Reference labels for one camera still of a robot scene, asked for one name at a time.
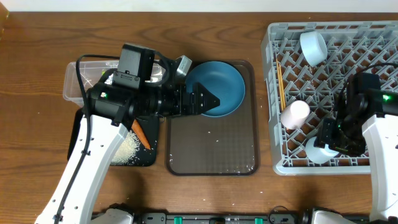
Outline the dark blue plate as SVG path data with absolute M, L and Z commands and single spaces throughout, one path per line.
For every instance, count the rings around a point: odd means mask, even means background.
M 203 113 L 207 117 L 222 117 L 237 110 L 245 97 L 245 82 L 236 68 L 226 62 L 209 61 L 197 65 L 186 77 L 188 92 L 194 83 L 202 84 L 220 99 L 220 105 Z

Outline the light blue cup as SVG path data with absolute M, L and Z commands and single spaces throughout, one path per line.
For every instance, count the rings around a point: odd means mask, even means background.
M 325 147 L 316 147 L 315 140 L 316 137 L 312 137 L 305 145 L 305 153 L 312 162 L 324 164 L 339 154 L 338 151 L 331 150 L 327 144 Z

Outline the orange carrot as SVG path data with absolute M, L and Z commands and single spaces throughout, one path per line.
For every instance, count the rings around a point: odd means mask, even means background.
M 131 126 L 133 132 L 136 134 L 137 138 L 140 140 L 140 142 L 142 143 L 142 145 L 146 148 L 146 149 L 151 149 L 151 146 L 146 138 L 146 135 L 144 134 L 143 129 L 141 128 L 141 125 L 139 124 L 138 120 L 134 120 L 133 124 Z

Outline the pink cup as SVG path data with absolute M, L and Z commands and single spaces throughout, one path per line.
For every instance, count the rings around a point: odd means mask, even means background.
M 288 105 L 280 116 L 280 122 L 287 129 L 299 129 L 310 114 L 310 107 L 305 101 L 297 100 Z

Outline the pile of rice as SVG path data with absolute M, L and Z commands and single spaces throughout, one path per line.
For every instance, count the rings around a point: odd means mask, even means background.
M 112 166 L 151 166 L 156 150 L 146 149 L 135 133 L 130 131 L 112 158 Z

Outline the light blue bowl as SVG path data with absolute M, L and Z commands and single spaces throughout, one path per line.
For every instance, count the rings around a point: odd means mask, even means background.
M 318 65 L 327 58 L 327 47 L 321 33 L 305 32 L 300 35 L 302 53 L 311 67 Z

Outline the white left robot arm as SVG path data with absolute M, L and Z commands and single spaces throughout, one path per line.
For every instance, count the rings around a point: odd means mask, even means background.
M 138 116 L 189 116 L 220 105 L 220 99 L 196 83 L 167 90 L 139 90 L 97 83 L 82 90 L 84 115 L 67 166 L 37 223 L 89 223 L 112 158 Z

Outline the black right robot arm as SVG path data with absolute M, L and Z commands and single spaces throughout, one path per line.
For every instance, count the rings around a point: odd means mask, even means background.
M 397 93 L 384 91 L 379 76 L 360 72 L 325 118 L 313 145 L 349 156 L 369 156 L 372 184 L 370 223 L 397 223 Z

